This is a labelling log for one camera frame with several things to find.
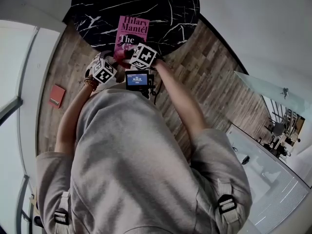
wooden floor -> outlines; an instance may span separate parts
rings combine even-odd
[[[85,69],[96,54],[97,51],[80,37],[73,24],[69,24],[54,54],[42,95],[38,125],[39,154],[54,151],[60,119],[83,86]],[[165,59],[176,76],[192,91],[211,127],[225,132],[233,123],[255,139],[269,139],[269,132],[264,128],[264,125],[269,125],[264,101],[234,74],[234,70],[242,72],[240,67],[204,23],[199,21],[192,37]],[[159,82],[160,78],[156,75],[156,84]],[[48,104],[53,84],[66,90],[59,109]],[[188,155],[188,137],[164,86],[156,106],[184,154]]]

strap buckle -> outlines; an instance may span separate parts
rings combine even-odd
[[[59,208],[54,212],[54,221],[58,224],[69,225],[68,212]]]
[[[218,200],[218,207],[220,214],[224,214],[231,210],[235,210],[237,208],[237,204],[232,195],[224,194]]]

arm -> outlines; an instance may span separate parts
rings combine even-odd
[[[74,156],[78,118],[82,107],[89,99],[92,90],[93,88],[90,85],[85,84],[67,108],[58,127],[55,152]]]
[[[157,60],[154,67],[157,69],[190,139],[194,138],[208,127],[199,104],[187,88],[175,78],[166,63]]]

wrist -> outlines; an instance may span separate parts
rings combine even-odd
[[[94,88],[88,83],[85,83],[82,89],[88,90],[88,91],[90,90],[91,92],[93,92],[94,90]]]
[[[98,87],[98,81],[95,80],[95,79],[93,78],[92,75],[89,75],[89,76],[84,80],[84,84],[85,84],[86,86],[91,87],[93,91],[95,91],[95,90],[97,89],[97,87]]]
[[[166,67],[166,63],[163,60],[157,59],[155,61],[154,68],[156,68],[158,70],[158,69],[164,68],[164,67]]]

backpack strap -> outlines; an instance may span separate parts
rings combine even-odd
[[[58,209],[54,212],[55,234],[74,234],[72,220],[68,215],[70,192],[63,192]]]
[[[231,183],[229,181],[221,182],[218,179],[218,194],[220,195],[218,200],[220,215],[224,216],[227,224],[238,221],[237,204],[235,198],[232,196]]]

